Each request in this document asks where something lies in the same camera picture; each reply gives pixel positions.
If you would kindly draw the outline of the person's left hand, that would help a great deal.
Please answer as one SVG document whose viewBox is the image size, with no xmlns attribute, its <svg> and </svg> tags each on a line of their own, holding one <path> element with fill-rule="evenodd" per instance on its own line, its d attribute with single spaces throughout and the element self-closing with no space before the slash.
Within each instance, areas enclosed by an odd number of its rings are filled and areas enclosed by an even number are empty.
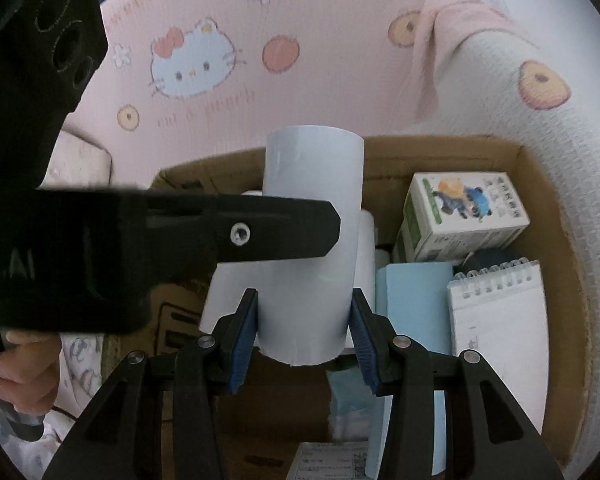
<svg viewBox="0 0 600 480">
<path fill-rule="evenodd" d="M 0 399 L 20 414 L 46 415 L 59 388 L 60 336 L 9 330 L 5 337 L 12 348 L 0 352 Z"/>
</svg>

